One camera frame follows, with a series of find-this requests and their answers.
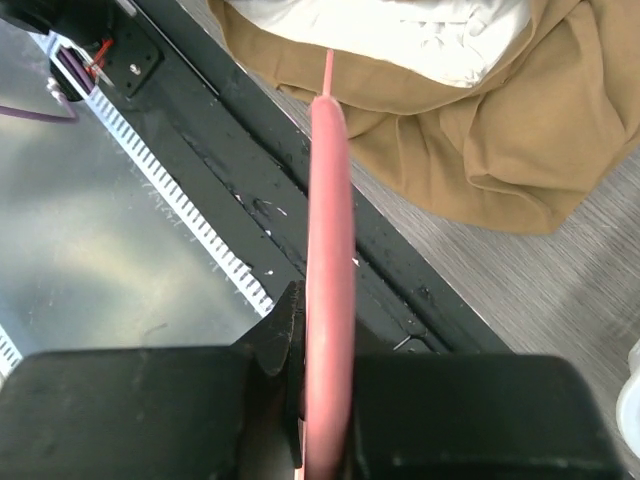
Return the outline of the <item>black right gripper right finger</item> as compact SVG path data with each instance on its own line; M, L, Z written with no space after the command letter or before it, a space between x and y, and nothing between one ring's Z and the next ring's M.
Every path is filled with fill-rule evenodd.
M564 359L377 354L356 360L356 479L621 479L589 386Z

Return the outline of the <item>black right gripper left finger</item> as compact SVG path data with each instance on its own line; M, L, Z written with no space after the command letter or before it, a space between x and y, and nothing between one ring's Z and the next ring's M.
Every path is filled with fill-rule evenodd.
M1 390L5 479L290 479L305 285L228 346L41 352Z

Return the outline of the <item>pink wire hanger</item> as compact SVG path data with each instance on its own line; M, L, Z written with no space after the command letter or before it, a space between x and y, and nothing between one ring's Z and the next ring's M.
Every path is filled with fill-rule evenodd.
M331 95L334 53L311 104L304 476L333 479L343 457L352 401L355 254L351 166L342 109Z

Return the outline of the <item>tan cloth garment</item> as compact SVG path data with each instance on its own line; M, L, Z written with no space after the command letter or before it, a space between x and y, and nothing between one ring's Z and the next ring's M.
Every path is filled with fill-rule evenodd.
M635 1L213 1L234 59L332 93L376 178L446 219L554 231L639 144Z

